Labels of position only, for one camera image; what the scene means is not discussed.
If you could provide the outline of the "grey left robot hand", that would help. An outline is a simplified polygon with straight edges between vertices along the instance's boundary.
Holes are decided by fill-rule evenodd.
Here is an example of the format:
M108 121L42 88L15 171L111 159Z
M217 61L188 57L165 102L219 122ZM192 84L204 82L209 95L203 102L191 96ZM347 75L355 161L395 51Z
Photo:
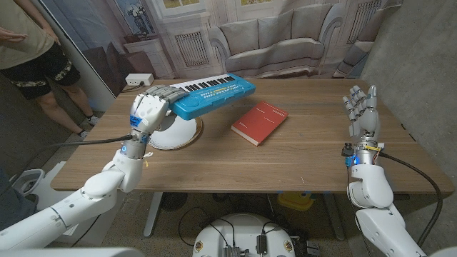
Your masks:
M132 159L142 159L150 135L160 128L169 105L187 94L182 88L167 85L152 86L138 94L129 117L132 138L122 143L120 154Z

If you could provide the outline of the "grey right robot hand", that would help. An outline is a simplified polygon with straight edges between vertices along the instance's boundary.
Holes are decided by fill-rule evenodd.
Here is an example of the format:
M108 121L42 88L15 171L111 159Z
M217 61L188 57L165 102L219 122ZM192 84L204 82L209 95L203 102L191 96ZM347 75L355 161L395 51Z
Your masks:
M349 136L351 137L357 164L372 164L376 162L378 150L368 149L367 146L377 147L381 133L381 122L377 110L377 88L372 85L365 94L355 85L349 89L349 96L343 97L343 105L349 121Z

